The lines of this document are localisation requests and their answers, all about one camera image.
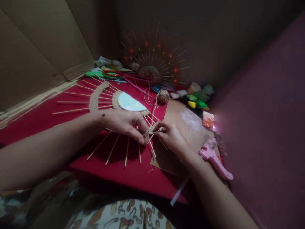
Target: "patterned clothing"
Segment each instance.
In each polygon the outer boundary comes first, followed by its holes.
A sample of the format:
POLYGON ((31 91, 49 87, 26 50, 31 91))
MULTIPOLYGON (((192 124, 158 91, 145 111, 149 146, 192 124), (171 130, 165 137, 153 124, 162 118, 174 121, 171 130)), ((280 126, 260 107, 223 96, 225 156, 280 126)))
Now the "patterned clothing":
POLYGON ((110 202, 61 172, 31 190, 0 192, 0 228, 174 228, 147 201, 110 202))

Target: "pink hot glue gun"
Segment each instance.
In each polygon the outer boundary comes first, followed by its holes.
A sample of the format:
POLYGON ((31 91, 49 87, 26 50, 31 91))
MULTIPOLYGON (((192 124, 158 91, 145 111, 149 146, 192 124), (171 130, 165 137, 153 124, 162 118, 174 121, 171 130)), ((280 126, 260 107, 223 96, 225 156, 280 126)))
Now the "pink hot glue gun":
POLYGON ((199 151, 199 155, 202 157, 204 160, 210 159, 212 162, 213 166, 219 173, 219 175, 225 179, 225 180, 233 180, 233 175, 229 173, 225 167, 223 167, 222 163, 218 160, 218 157, 215 152, 215 147, 216 147, 216 139, 215 138, 210 138, 201 148, 199 151))

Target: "hand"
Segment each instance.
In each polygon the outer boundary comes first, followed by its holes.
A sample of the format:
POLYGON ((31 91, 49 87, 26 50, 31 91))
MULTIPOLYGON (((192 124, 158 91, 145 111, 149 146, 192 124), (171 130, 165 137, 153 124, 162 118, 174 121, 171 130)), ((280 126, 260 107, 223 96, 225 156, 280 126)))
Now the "hand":
POLYGON ((159 137, 182 162, 186 159, 188 152, 192 151, 190 144, 174 125, 160 121, 154 129, 154 135, 159 137))
POLYGON ((140 112, 114 109, 100 110, 99 112, 103 128, 130 136, 142 145, 146 146, 148 144, 149 127, 140 112), (134 126, 139 126, 141 132, 137 131, 134 126))

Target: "woman's right hand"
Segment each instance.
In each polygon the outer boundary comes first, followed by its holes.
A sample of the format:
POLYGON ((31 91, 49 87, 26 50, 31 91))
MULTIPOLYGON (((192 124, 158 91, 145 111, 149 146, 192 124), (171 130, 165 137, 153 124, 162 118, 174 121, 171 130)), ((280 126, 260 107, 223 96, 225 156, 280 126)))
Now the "woman's right hand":
POLYGON ((154 129, 154 135, 160 138, 182 162, 193 151, 191 145, 175 125, 160 121, 154 129))

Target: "table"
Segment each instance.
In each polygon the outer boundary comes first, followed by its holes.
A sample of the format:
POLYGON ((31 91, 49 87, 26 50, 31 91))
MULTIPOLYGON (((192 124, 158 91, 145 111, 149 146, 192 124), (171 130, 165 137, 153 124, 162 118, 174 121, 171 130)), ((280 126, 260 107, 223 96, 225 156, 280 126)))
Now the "table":
MULTIPOLYGON (((95 83, 92 79, 86 79, 90 83, 95 83)), ((89 87, 84 82, 79 82, 80 85, 89 87)), ((143 100, 143 94, 135 90, 128 84, 113 84, 118 89, 127 92, 129 95, 137 99, 150 111, 153 107, 147 105, 143 100)), ((75 92, 80 94, 91 94, 92 91, 80 89, 77 86, 67 90, 68 92, 75 92)), ((53 112, 66 111, 72 109, 84 108, 84 105, 59 105, 57 101, 89 101, 89 97, 73 97, 66 93, 61 93, 54 98, 41 104, 36 109, 32 110, 22 118, 13 122, 5 129, 0 130, 0 143, 4 145, 11 144, 15 141, 21 140, 30 135, 52 128, 55 125, 70 121, 80 115, 86 113, 69 113, 61 115, 52 115, 53 112)), ((155 116, 158 119, 163 119, 166 110, 166 105, 160 106, 155 111, 155 116)), ((112 153, 107 166, 105 162, 109 156, 109 152, 116 139, 116 134, 111 133, 107 141, 103 143, 95 154, 87 161, 87 157, 96 148, 100 141, 104 138, 106 132, 103 131, 101 135, 89 142, 82 148, 69 164, 70 167, 84 171, 93 175, 97 175, 108 181, 121 184, 132 189, 151 193, 157 196, 172 199, 177 189, 182 184, 183 179, 168 172, 162 171, 150 165, 151 154, 145 149, 141 154, 142 164, 139 164, 139 150, 138 144, 132 139, 129 144, 127 166, 124 168, 127 137, 120 136, 117 146, 112 153)), ((178 198, 179 202, 183 203, 197 203, 199 201, 196 191, 189 182, 181 196, 178 198)))

